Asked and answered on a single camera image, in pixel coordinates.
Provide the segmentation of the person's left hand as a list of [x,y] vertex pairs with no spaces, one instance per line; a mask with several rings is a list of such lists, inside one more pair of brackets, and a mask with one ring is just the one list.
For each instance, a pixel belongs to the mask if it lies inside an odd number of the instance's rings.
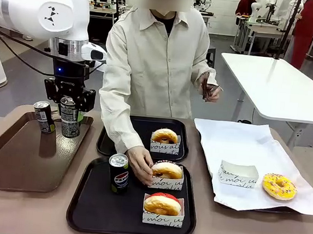
[[205,101],[208,102],[217,102],[219,99],[219,95],[221,92],[221,88],[219,86],[209,85],[205,94]]

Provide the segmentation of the person's right hand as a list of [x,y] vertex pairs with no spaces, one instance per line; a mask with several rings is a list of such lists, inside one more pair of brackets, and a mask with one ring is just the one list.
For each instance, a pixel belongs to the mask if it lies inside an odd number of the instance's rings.
[[126,156],[129,158],[129,164],[135,176],[147,186],[152,184],[151,169],[153,162],[150,153],[143,146],[135,146],[130,148],[126,152]]

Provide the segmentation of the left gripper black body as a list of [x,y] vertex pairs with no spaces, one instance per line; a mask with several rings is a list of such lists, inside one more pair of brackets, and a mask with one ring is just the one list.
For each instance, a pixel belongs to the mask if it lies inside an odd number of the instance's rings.
[[55,84],[63,93],[81,94],[85,89],[85,80],[89,77],[89,66],[54,59],[53,70]]

